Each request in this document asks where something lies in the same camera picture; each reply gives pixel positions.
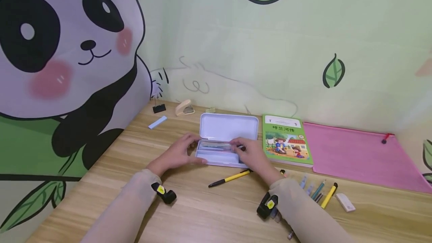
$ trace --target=hand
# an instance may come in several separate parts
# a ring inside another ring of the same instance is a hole
[[[188,155],[188,148],[201,140],[201,137],[192,133],[183,135],[175,141],[162,155],[151,161],[147,169],[161,177],[168,169],[174,169],[185,164],[206,164],[203,158]]]
[[[238,154],[241,161],[261,176],[269,186],[284,178],[270,163],[259,141],[239,137],[231,140],[229,143],[231,144],[231,149]],[[245,146],[246,150],[242,151],[238,146]]]

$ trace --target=panda face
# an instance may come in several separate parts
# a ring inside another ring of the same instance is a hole
[[[0,0],[0,113],[65,115],[134,65],[136,0]]]

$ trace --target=yellow pencil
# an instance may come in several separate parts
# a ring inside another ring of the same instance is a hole
[[[224,184],[225,182],[228,182],[228,181],[231,181],[231,180],[235,180],[236,178],[245,176],[245,175],[250,174],[252,172],[253,171],[251,169],[247,169],[247,170],[245,170],[245,171],[243,171],[243,172],[241,172],[239,174],[231,175],[230,177],[227,177],[227,178],[224,178],[222,180],[216,181],[215,183],[211,183],[208,187],[211,188],[211,187],[219,186],[220,184]]]
[[[329,193],[328,193],[327,196],[325,197],[323,203],[321,204],[321,207],[322,207],[323,209],[325,209],[325,207],[327,206],[327,204],[328,204],[329,201],[330,201],[330,198],[332,198],[332,195],[335,193],[335,191],[336,191],[337,188],[338,188],[338,184],[335,182],[335,183],[333,184],[333,186],[331,187]]]

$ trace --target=pencil case lid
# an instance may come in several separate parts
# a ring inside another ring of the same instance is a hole
[[[257,140],[258,118],[206,112],[201,115],[199,135],[217,141],[230,141],[237,137]]]

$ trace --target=desk surface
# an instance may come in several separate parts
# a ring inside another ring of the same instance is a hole
[[[167,111],[157,115],[153,114],[151,105],[146,106],[28,242],[79,242],[135,172],[186,132],[199,133],[204,108],[196,107],[195,114],[176,117],[176,103],[166,103],[166,106]],[[148,129],[162,115],[168,120],[154,130]],[[336,198],[332,198],[326,211],[358,242],[432,242],[432,195],[325,177],[308,168],[278,163],[276,166],[288,169],[290,177],[298,181],[304,172],[309,173],[306,186],[312,181],[318,186],[324,179],[337,182],[338,192],[346,194],[357,210],[346,213]],[[263,222],[256,214],[258,203],[267,191],[256,174],[207,188],[209,183],[239,170],[189,166],[167,172],[162,178],[164,186],[176,192],[177,201],[170,207],[157,199],[148,210],[136,241],[286,243],[290,230],[286,222],[276,223],[272,219]],[[327,184],[324,192],[331,185]]]

